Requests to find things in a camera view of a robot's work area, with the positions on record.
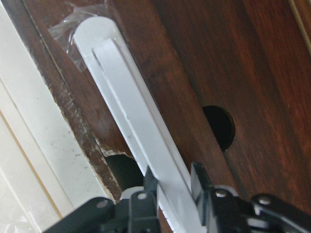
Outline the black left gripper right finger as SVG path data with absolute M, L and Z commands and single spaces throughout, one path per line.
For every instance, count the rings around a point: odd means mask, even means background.
M 209 233 L 309 233 L 311 217 L 269 194 L 250 201 L 228 186 L 213 185 L 201 163 L 191 164 L 191 195 Z

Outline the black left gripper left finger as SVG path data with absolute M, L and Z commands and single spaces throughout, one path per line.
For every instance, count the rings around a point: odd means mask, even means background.
M 45 230 L 46 233 L 159 233 L 156 190 L 158 180 L 147 167 L 143 190 L 115 204 L 92 198 Z

